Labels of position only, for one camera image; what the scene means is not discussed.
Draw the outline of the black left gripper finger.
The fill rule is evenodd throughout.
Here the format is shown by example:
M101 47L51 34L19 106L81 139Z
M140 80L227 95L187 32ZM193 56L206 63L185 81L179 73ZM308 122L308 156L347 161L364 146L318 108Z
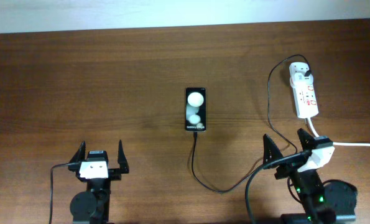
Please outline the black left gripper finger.
M82 141L77 152L72 157L72 163L80 163L85 160L86 142Z
M119 170L122 174L129 173L129 164L126 159L124 148L123 148L123 142L121 140L119 140L119 145L118 145L118 164L119 164Z

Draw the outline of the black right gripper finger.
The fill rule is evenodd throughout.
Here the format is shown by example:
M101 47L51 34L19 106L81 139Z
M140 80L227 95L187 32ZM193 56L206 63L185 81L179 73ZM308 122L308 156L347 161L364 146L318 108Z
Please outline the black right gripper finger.
M303 151L311 151L316 148L315 138L306 130L300 128L297 131Z
M273 169L275 166L272 165L274 161L283 158L280 149L277 147L275 142L267 135L263 135L263 145L264 145L264 156L263 165L264 169Z

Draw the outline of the black Samsung Galaxy phone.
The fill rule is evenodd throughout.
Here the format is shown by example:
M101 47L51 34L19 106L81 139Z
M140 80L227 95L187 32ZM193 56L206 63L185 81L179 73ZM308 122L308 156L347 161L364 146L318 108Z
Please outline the black Samsung Galaxy phone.
M188 87L185 90L185 130L206 131L206 88Z

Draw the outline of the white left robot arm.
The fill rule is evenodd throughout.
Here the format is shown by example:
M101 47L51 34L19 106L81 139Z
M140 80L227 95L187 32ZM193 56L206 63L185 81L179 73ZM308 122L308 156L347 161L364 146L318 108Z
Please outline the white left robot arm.
M129 173L129 165L123 144L118 146L118 168L109 168L106 151L86 152L83 141L69 161L68 170L75 173L80 182L86 184L86 190L76 194L70 202L73 223L103 224L109 222L109 201L112 181L121 180Z

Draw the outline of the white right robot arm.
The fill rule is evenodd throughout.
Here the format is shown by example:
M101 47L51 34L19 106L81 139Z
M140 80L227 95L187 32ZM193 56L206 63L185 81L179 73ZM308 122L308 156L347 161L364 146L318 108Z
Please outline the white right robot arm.
M342 180L321 181L317 169L331 159L334 142L327 136L313 137L304 129L297 131L303 151L283 156L275 142L263 135L263 163L243 177L246 181L245 203L249 219L257 220L252 212L249 198L251 182L262 170L276 169L275 178L287 179L287 187L294 187L293 198L300 203L304 213L280 216L281 223L346 223L356 219L357 188Z

